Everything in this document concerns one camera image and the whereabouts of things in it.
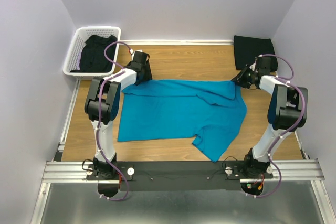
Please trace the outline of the black t-shirt in basket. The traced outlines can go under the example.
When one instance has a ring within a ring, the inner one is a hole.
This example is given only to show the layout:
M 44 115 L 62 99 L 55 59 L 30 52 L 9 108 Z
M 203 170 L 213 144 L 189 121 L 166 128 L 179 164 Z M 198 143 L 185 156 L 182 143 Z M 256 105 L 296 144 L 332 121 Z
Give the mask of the black t-shirt in basket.
M 103 73 L 112 69 L 112 63 L 104 56 L 105 48 L 117 41 L 114 35 L 104 38 L 98 35 L 92 35 L 86 40 L 86 45 L 81 50 L 79 66 L 71 72 L 83 73 Z

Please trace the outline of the folded black t-shirt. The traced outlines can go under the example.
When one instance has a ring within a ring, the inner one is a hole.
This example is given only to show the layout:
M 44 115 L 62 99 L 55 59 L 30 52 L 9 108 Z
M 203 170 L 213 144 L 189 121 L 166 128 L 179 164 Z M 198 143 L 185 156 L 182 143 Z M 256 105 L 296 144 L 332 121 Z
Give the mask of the folded black t-shirt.
M 275 54 L 271 39 L 235 35 L 233 46 L 236 70 L 242 70 L 245 65 L 253 64 L 259 55 Z

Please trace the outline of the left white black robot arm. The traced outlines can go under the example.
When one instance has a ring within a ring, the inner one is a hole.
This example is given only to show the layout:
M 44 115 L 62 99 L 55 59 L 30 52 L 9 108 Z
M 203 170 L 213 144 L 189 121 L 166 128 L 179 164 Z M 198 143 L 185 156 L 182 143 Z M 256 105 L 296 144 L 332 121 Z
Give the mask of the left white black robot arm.
M 88 177 L 114 179 L 120 176 L 120 172 L 116 170 L 113 121 L 119 112 L 121 91 L 133 84 L 152 80 L 149 60 L 149 54 L 137 50 L 132 53 L 131 61 L 116 74 L 92 79 L 85 102 L 85 113 L 94 129 L 96 152 L 92 165 L 86 170 Z

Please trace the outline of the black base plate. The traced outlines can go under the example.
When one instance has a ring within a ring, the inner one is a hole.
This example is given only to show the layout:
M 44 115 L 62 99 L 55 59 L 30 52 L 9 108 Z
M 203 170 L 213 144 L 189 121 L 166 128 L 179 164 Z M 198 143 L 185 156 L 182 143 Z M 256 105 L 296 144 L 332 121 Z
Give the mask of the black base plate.
M 120 191 L 241 190 L 257 191 L 265 171 L 249 168 L 244 161 L 224 160 L 180 162 L 121 162 L 109 164 L 94 160 L 82 163 L 87 180 L 98 182 L 100 193 Z

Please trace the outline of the white plastic laundry basket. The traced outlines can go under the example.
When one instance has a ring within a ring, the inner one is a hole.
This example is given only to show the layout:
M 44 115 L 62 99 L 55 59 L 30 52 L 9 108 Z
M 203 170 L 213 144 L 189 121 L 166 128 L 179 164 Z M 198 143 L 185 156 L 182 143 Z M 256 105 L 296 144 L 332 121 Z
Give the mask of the white plastic laundry basket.
M 121 38 L 121 28 L 117 26 L 86 26 L 78 28 L 71 40 L 70 47 L 65 58 L 63 66 L 63 73 L 65 75 L 73 76 L 77 79 L 91 80 L 93 77 L 108 77 L 113 74 L 115 66 L 112 66 L 111 70 L 108 72 L 73 72 L 73 70 L 78 69 L 80 62 L 79 58 L 82 50 L 86 45 L 87 39 L 92 35 L 98 35 L 104 38 L 114 35 L 119 41 Z

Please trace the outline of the aluminium frame rail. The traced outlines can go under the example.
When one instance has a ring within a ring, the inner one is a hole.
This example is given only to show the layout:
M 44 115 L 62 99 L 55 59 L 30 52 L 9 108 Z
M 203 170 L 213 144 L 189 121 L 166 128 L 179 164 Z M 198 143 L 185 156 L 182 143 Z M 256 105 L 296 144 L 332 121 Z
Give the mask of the aluminium frame rail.
M 261 129 L 253 119 L 265 110 L 263 92 L 244 91 L 252 106 L 243 131 L 224 160 L 242 159 Z M 121 162 L 210 161 L 188 139 L 117 144 Z M 45 164 L 32 223 L 335 223 L 321 163 L 307 155 L 297 136 L 275 153 L 274 176 L 261 199 L 242 190 L 121 191 L 123 201 L 101 199 L 98 182 L 82 163 Z

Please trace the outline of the blue t-shirt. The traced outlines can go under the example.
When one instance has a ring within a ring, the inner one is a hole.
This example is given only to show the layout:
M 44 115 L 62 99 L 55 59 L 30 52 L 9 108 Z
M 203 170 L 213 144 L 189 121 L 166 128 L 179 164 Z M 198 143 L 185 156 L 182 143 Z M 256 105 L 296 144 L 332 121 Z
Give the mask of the blue t-shirt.
M 122 92 L 118 142 L 193 137 L 212 162 L 238 136 L 247 113 L 232 81 L 152 80 Z

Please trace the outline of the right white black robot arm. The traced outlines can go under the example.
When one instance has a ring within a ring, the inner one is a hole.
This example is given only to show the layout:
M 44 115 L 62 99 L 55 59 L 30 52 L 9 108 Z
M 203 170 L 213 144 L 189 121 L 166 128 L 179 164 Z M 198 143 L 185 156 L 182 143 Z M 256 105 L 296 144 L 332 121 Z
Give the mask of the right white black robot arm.
M 284 61 L 291 71 L 291 76 L 271 75 L 272 58 Z M 288 135 L 306 123 L 308 89 L 292 84 L 294 76 L 294 69 L 287 60 L 273 54 L 262 54 L 232 78 L 232 82 L 242 88 L 249 89 L 255 86 L 271 95 L 267 112 L 268 126 L 260 141 L 245 155 L 241 165 L 241 171 L 246 177 L 252 178 L 266 173 L 279 145 Z

